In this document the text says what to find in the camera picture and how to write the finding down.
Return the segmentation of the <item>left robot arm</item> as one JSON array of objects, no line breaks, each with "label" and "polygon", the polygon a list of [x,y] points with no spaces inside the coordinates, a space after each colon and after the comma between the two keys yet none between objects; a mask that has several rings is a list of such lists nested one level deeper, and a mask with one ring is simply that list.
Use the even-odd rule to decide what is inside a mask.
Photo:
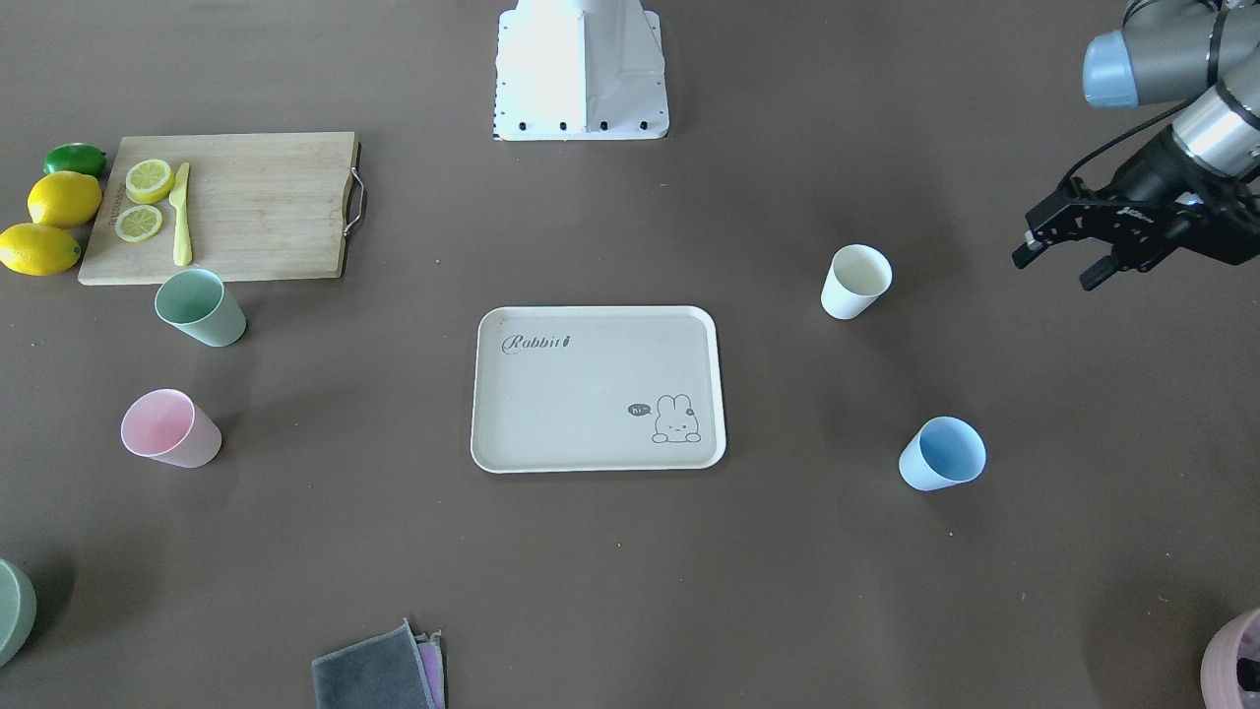
[{"label": "left robot arm", "polygon": [[1097,190],[1068,170],[1027,212],[1018,269],[1050,246],[1089,238],[1111,251],[1081,275],[1086,290],[1120,271],[1147,273],[1178,248],[1225,264],[1256,257],[1257,20],[1255,1],[1131,1],[1116,31],[1094,37],[1087,103],[1168,103],[1160,133]]}]

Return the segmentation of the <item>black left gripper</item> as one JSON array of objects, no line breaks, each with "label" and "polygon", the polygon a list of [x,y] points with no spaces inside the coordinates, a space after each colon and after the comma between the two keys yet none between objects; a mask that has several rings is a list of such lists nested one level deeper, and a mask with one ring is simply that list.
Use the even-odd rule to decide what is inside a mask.
[{"label": "black left gripper", "polygon": [[1111,246],[1079,277],[1092,291],[1130,268],[1154,268],[1177,248],[1225,264],[1244,264],[1259,251],[1257,207],[1244,181],[1197,164],[1166,127],[1121,164],[1099,190],[1065,174],[1027,212],[1028,233],[1012,254],[1026,269],[1051,246],[1092,238]]}]

